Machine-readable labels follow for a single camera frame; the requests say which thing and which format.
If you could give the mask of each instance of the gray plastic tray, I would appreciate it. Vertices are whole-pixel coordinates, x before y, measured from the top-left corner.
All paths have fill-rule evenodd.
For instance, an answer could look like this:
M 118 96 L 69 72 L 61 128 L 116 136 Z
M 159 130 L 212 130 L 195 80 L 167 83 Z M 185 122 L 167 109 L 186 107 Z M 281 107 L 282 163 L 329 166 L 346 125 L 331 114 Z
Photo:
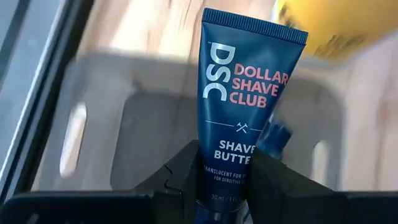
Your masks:
M 65 74 L 38 190 L 126 190 L 153 174 L 197 138 L 197 66 L 98 52 L 72 62 Z M 85 130 L 75 171 L 60 175 L 70 112 L 84 103 Z M 326 185 L 340 173 L 343 114 L 322 85 L 291 79 L 277 110 L 293 130 L 284 162 L 310 177 L 313 147 L 329 144 Z

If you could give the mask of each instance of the dollar shave club tube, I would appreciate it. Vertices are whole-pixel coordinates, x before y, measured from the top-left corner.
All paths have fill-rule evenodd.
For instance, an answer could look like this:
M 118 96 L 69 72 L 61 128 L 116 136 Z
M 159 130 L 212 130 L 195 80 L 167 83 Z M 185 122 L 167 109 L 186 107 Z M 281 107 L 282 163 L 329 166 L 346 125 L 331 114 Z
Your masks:
M 201 207 L 215 213 L 243 207 L 251 154 L 307 35 L 259 19 L 205 9 L 198 69 Z

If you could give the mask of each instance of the black holder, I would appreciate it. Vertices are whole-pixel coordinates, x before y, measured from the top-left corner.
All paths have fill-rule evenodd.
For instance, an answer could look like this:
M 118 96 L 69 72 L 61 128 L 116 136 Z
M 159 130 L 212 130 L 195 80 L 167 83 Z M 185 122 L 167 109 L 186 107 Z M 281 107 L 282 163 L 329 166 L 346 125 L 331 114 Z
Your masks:
M 128 192 L 32 192 L 0 223 L 193 223 L 201 186 L 198 141 Z M 398 223 L 397 192 L 334 192 L 255 150 L 247 201 L 257 223 Z

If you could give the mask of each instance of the dsc logo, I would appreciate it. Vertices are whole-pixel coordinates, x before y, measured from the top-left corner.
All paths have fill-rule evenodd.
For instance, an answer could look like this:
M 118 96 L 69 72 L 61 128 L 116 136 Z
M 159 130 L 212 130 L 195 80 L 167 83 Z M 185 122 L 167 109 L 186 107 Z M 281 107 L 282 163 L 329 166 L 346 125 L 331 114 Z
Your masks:
M 221 59 L 217 56 L 217 50 L 223 50 L 228 53 L 228 56 L 225 59 Z M 211 59 L 214 61 L 214 63 L 218 65 L 227 65 L 232 62 L 232 59 L 234 59 L 235 55 L 235 47 L 224 45 L 224 44 L 219 44 L 219 43 L 211 43 L 211 49 L 210 49 L 210 56 Z M 222 79 L 222 82 L 228 83 L 229 79 L 231 78 L 231 71 L 229 70 L 228 67 L 222 66 L 217 69 L 217 71 L 212 74 L 213 68 L 216 65 L 211 63 L 209 66 L 207 66 L 206 69 L 206 77 L 209 81 L 212 83 L 207 84 L 205 89 L 203 90 L 203 97 L 208 98 L 209 92 L 212 89 L 219 90 L 221 92 L 221 101 L 226 101 L 227 97 L 227 92 L 226 88 L 224 87 L 223 84 L 217 83 L 215 81 L 219 80 L 222 76 L 222 74 L 225 73 L 224 79 Z

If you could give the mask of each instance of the navy blue tube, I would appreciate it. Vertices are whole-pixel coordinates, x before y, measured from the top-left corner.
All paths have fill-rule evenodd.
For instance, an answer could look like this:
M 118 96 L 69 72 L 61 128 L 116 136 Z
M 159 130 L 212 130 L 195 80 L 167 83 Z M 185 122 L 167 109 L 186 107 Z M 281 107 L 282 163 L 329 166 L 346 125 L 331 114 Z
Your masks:
M 220 213 L 243 207 L 252 151 L 307 36 L 286 26 L 205 9 L 198 71 L 202 207 Z

